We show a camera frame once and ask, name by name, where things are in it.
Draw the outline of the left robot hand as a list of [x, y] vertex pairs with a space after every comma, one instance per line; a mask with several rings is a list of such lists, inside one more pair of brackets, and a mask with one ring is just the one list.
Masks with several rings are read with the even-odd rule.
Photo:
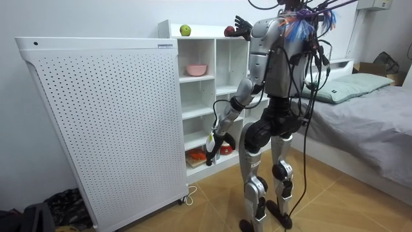
[[205, 147], [206, 147], [206, 165], [212, 165], [212, 159], [216, 156], [221, 145], [226, 142], [234, 150], [236, 149], [236, 141], [232, 135], [226, 133], [224, 135], [218, 135], [214, 130], [211, 131], [207, 137]]

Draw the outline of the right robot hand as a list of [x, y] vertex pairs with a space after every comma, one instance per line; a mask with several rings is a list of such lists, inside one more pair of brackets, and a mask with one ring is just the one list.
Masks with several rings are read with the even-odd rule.
[[250, 34], [252, 31], [252, 25], [241, 18], [240, 16], [236, 15], [234, 19], [234, 26], [236, 28], [234, 32], [235, 37], [243, 37], [246, 41], [250, 41]]

